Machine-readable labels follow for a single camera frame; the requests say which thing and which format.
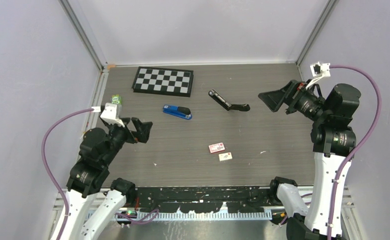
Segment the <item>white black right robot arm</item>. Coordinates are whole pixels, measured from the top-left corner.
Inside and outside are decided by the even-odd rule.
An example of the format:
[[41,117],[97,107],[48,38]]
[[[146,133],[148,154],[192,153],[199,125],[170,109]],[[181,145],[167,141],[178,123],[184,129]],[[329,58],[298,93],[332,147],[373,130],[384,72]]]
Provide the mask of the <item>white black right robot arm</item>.
[[277,176],[270,182],[269,201],[283,205],[286,211],[287,239],[342,239],[343,190],[333,190],[333,185],[344,185],[347,171],[340,165],[356,146],[350,122],[360,104],[360,91],[340,83],[323,97],[319,85],[307,88],[305,82],[292,80],[283,88],[262,92],[258,97],[273,112],[287,105],[287,114],[300,112],[313,122],[315,179],[311,203],[304,202],[294,180]]

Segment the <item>blue stapler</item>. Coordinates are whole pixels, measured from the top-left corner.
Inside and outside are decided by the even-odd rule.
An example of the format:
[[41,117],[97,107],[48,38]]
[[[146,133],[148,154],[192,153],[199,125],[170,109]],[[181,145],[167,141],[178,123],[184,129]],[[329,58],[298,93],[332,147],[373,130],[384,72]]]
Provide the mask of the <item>blue stapler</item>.
[[185,120],[190,120],[192,119],[192,114],[189,108],[187,107],[181,107],[181,106],[174,106],[174,105],[169,105],[166,104],[163,106],[162,111],[165,114],[169,114],[178,118],[182,118]]

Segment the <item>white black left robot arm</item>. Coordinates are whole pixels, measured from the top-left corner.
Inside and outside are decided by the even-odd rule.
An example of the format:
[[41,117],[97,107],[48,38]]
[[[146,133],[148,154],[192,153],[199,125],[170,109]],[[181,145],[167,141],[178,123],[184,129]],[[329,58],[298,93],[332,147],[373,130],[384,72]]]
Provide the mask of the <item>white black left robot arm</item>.
[[79,160],[71,168],[64,192],[64,208],[51,236],[53,240],[96,240],[121,207],[136,201],[135,184],[115,179],[106,197],[92,216],[87,213],[109,175],[109,165],[125,143],[146,143],[152,122],[138,118],[121,118],[122,124],[103,124],[108,128],[92,128],[83,135]]

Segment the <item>black white chessboard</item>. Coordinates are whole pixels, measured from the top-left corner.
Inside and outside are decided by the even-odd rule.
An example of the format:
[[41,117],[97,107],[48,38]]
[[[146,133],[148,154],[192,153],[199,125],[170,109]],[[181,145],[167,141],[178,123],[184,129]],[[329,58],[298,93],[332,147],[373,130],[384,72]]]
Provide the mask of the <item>black white chessboard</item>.
[[135,93],[188,98],[191,96],[193,79],[192,70],[141,66],[132,89]]

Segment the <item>black stapler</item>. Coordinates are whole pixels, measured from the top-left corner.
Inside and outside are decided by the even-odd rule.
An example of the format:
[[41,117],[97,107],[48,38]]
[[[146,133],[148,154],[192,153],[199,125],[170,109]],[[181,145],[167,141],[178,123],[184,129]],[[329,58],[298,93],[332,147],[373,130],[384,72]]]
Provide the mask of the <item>black stapler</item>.
[[208,95],[227,111],[233,110],[233,111],[240,111],[240,112],[248,112],[250,110],[250,106],[248,104],[229,103],[214,89],[209,90]]

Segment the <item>red staple box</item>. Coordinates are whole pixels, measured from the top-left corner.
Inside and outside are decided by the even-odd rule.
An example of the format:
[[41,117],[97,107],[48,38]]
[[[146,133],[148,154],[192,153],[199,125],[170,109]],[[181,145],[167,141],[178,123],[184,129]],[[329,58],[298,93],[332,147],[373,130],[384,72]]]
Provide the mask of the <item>red staple box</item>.
[[222,152],[225,150],[225,146],[222,142],[220,143],[215,143],[215,144],[211,144],[208,146],[208,149],[209,149],[209,152],[211,154],[213,153],[218,153],[218,152]]

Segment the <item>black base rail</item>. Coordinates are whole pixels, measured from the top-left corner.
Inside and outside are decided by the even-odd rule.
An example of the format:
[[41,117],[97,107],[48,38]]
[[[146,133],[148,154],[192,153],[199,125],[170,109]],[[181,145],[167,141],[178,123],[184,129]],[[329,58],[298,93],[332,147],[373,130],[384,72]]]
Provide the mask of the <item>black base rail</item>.
[[264,186],[138,187],[127,207],[142,212],[217,213],[226,206],[231,214],[260,213],[267,207],[281,207]]

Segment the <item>green toy block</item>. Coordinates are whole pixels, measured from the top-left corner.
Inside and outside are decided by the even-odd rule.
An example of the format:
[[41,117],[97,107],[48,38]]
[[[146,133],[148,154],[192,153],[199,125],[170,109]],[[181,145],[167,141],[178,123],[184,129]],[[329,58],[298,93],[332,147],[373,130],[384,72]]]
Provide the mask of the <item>green toy block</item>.
[[111,96],[111,103],[121,105],[122,104],[121,96],[118,94],[112,95]]

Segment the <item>white staple box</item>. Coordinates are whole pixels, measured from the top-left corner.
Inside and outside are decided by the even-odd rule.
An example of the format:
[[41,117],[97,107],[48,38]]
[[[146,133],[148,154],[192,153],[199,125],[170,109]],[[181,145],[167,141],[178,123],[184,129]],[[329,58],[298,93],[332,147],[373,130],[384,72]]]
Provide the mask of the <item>white staple box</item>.
[[231,160],[233,157],[232,157],[232,154],[230,152],[227,152],[227,153],[221,153],[218,155],[219,156],[219,161],[220,162],[223,162],[223,161],[227,161],[227,160]]

